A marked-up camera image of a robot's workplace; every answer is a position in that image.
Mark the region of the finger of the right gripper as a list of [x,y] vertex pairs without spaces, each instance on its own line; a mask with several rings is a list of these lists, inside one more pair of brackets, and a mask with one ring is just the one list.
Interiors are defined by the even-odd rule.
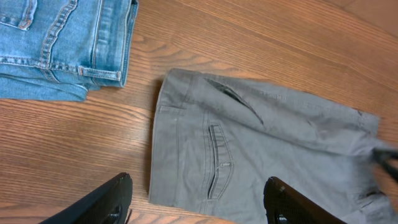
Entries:
[[389,162],[391,160],[397,160],[397,150],[375,147],[372,149],[372,157],[375,162],[379,164],[395,182],[397,182],[397,168]]

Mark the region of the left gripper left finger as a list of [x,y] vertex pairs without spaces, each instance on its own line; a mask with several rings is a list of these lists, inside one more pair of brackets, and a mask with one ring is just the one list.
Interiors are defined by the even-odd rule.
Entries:
[[40,224],[125,224],[132,200],[132,179],[122,172]]

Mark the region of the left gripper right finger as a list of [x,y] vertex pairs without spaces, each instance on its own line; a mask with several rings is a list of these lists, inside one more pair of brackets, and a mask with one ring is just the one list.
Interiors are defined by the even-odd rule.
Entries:
[[268,224],[345,224],[277,177],[264,186]]

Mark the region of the grey cotton shorts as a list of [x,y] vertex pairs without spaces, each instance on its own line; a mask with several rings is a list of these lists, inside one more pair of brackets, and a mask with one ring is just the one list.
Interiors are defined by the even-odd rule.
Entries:
[[346,223],[396,223],[373,175],[378,124],[309,93],[172,69],[155,109],[149,202],[265,223],[274,176]]

